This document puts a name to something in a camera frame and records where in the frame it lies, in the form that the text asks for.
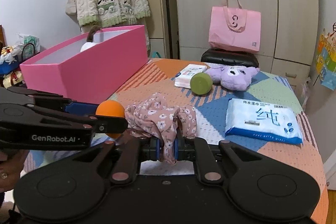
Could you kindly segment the person's left hand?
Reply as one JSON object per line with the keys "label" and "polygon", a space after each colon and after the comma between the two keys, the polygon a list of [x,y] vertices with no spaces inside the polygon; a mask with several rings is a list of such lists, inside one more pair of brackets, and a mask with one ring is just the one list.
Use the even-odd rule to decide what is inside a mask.
{"label": "person's left hand", "polygon": [[14,156],[1,163],[1,193],[12,190],[20,179],[29,150],[19,150]]}

